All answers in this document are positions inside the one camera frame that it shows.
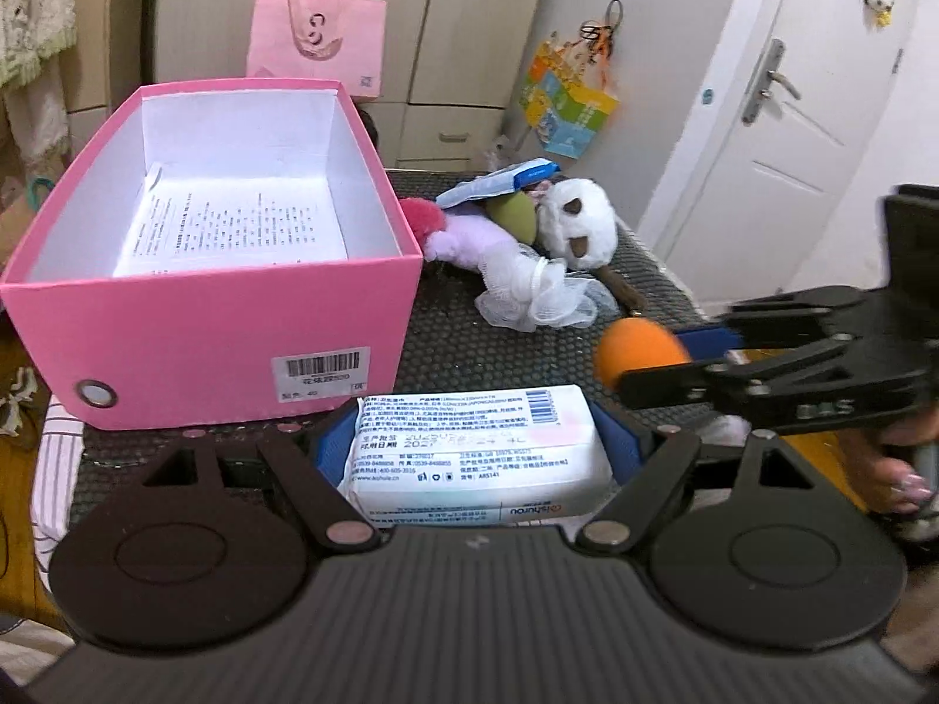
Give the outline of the person right hand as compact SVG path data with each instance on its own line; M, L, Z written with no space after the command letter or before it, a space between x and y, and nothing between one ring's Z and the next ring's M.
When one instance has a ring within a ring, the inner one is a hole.
M843 473L869 510L912 515L934 494L934 485L909 462L885 455L887 446L919 446L937 439L937 408L910 415L885 429L845 429L839 434Z

